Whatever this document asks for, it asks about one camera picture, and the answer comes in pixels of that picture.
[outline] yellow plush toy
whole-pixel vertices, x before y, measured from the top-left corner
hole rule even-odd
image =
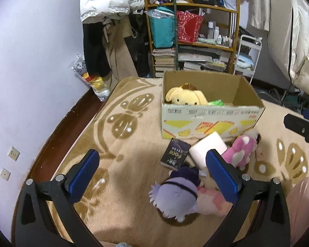
[[[173,87],[166,95],[166,101],[177,105],[208,105],[207,99],[202,91],[193,90],[190,84]]]

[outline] plush dog ear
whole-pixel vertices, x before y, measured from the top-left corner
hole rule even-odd
[[[194,93],[198,97],[200,105],[207,105],[208,104],[207,99],[204,96],[202,91],[196,90],[196,91],[194,91]]]
[[[180,92],[180,91],[183,91],[183,89],[182,89],[181,87],[173,87],[173,88],[171,88],[171,89],[168,91],[168,93],[167,93],[167,95],[166,95],[166,97],[165,97],[166,101],[167,101],[167,102],[172,101],[173,95],[175,95],[176,93],[178,93],[178,92]]]

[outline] white rolling cart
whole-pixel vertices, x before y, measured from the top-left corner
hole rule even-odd
[[[246,41],[245,39],[251,39],[254,41],[254,43],[251,43],[251,42],[248,42]],[[262,42],[261,42],[261,39],[260,38],[255,38],[255,37],[252,37],[252,36],[248,36],[248,35],[242,35],[239,39],[239,49],[238,49],[238,55],[237,55],[237,59],[235,61],[235,68],[234,68],[234,74],[236,73],[236,71],[239,71],[239,72],[242,72],[242,74],[244,76],[251,76],[251,80],[249,83],[252,82],[253,80],[253,77],[254,77],[254,74],[255,74],[255,70],[256,70],[256,66],[257,66],[257,63],[259,61],[259,57],[260,57],[260,52],[261,52],[261,49],[262,49]],[[256,49],[259,51],[258,55],[257,55],[257,58],[256,58],[256,62],[255,62],[255,65],[254,67],[251,69],[248,69],[248,68],[241,68],[241,67],[238,67],[237,66],[237,61],[238,61],[238,58],[239,58],[239,55],[240,55],[240,48],[241,46],[244,45],[244,46],[247,46],[247,47],[250,47],[252,49]]]

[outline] electrical outlet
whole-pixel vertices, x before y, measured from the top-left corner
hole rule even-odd
[[[9,172],[7,169],[2,168],[2,169],[1,169],[1,172],[0,172],[0,176],[1,176],[4,180],[8,181],[9,176],[10,176],[10,172]]]
[[[8,153],[8,156],[12,158],[14,161],[16,161],[19,156],[19,151],[15,149],[14,147],[12,147]]]

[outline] blue gripper pad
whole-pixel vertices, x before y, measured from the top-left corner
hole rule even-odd
[[[241,180],[237,169],[231,164],[226,163],[215,149],[207,152],[206,166],[225,200],[236,204],[238,192],[241,190]]]
[[[96,150],[90,149],[82,160],[74,164],[66,175],[64,188],[68,192],[70,204],[81,200],[91,178],[99,166],[99,154]]]

